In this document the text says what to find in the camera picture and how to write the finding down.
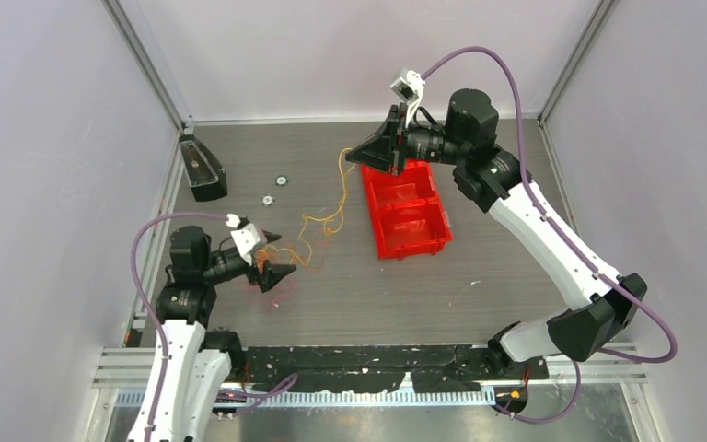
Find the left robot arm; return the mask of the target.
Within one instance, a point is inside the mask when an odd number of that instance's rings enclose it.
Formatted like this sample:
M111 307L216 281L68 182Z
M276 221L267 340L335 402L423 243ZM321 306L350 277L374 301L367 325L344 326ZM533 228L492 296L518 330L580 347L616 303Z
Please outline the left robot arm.
M258 252L280 235L237 219L233 245L213 247L201 227L181 227L169 238L167 283L154 305L156 350L130 441L200 441L224 381L238 379L246 355L234 331L211 331L215 288L244 277L267 292L296 270L293 264L259 261Z

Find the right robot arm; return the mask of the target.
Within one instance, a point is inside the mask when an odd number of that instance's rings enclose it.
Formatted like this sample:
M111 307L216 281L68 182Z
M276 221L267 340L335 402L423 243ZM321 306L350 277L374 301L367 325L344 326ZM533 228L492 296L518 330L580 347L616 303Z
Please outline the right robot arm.
M407 105L391 106L386 120L346 160L392 175L400 175L407 160L452 166L458 189L520 241L564 300L563 312L517 322L490 340L494 374L511 378L526 360L544 355L584 362L631 323L636 307L621 291L642 300L646 282L593 257L538 184L520 173L517 157L496 143L499 114L487 94L472 88L454 92L442 124L421 126L408 117Z

